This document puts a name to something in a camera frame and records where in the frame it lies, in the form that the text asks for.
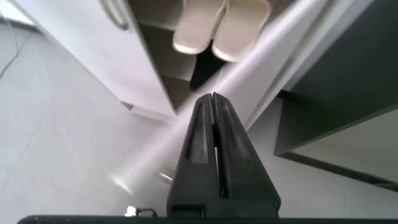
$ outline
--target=white cabinet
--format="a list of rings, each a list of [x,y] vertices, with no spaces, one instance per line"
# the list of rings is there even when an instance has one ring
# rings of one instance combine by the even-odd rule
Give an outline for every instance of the white cabinet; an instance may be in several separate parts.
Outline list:
[[[12,3],[75,56],[119,100],[146,110],[175,114],[133,17],[123,18],[129,27],[122,30],[109,18],[99,0]]]
[[[100,0],[12,2],[120,101],[134,105],[133,112],[179,116],[190,110],[202,94],[217,91],[232,102],[245,128],[265,109],[270,91],[282,88],[278,80],[294,63],[292,55],[305,42],[309,30],[316,32],[313,28],[319,18],[333,13],[328,12],[333,1],[294,1],[266,26],[247,57],[239,63],[227,63],[202,88],[192,92],[188,81],[196,57],[174,52],[170,38],[182,0],[108,1],[118,9],[111,16],[103,7],[107,1]],[[113,16],[125,22],[128,29],[116,26]],[[152,31],[145,31],[139,24],[152,27]]]

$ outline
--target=cabinet handle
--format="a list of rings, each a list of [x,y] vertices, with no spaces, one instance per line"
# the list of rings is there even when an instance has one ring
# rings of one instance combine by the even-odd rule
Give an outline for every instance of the cabinet handle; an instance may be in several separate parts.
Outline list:
[[[109,7],[109,3],[113,2],[114,0],[99,0],[106,15],[109,17],[109,19],[113,22],[115,26],[120,28],[123,31],[127,31],[129,29],[129,25],[126,22],[123,21],[118,21],[118,19],[114,16],[111,8]]]

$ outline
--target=cabinet door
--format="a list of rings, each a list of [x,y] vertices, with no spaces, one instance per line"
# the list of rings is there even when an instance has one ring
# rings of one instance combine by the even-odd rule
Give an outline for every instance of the cabinet door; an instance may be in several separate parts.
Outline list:
[[[40,30],[55,39],[119,100],[174,115],[167,91],[124,1],[12,0]],[[111,19],[122,18],[126,30]]]

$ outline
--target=slipper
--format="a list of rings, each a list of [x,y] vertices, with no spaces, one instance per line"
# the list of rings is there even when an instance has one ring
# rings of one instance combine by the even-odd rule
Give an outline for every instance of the slipper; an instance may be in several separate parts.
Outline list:
[[[239,62],[256,44],[271,10],[268,0],[229,0],[213,53],[227,62]]]
[[[226,0],[186,0],[174,32],[173,47],[185,54],[203,52],[214,37]]]

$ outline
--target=tile floor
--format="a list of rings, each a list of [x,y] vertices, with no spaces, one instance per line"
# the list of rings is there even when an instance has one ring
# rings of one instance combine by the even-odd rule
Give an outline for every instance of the tile floor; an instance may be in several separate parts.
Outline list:
[[[0,80],[0,223],[30,214],[123,215],[127,205],[165,214],[169,187],[152,179],[138,197],[107,174],[160,122],[128,112],[62,49],[16,30],[20,56]],[[13,56],[0,24],[0,68]],[[280,102],[249,136],[281,198],[282,217],[398,218],[398,194],[273,156]]]

